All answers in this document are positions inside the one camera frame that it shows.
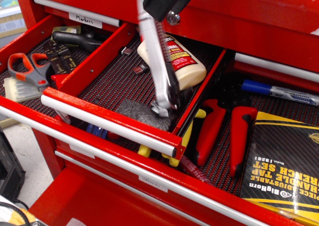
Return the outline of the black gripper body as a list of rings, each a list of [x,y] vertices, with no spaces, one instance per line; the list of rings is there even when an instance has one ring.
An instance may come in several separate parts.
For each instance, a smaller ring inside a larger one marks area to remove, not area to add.
[[[179,14],[191,0],[143,0],[143,9],[156,21],[163,22],[173,12]]]

